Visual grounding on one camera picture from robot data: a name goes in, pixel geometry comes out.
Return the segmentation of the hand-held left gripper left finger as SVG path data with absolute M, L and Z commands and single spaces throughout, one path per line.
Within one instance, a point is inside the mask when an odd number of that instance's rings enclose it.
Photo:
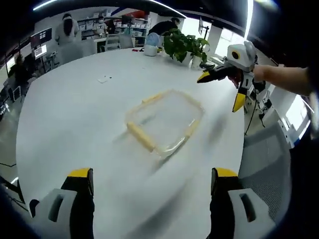
M 31 200 L 31 227 L 42 239 L 92 239 L 93 198 L 93 169 L 73 170 L 60 188 Z

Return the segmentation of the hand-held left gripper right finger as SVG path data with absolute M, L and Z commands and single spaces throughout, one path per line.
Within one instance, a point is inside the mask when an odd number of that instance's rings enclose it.
M 212 168 L 210 218 L 210 239 L 263 239 L 275 227 L 268 205 L 225 168 Z

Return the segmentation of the person's right hand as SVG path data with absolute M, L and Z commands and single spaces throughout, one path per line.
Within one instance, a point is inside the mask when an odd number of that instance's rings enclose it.
M 267 65 L 255 65 L 253 74 L 256 82 L 267 81 L 267 72 L 269 67 Z

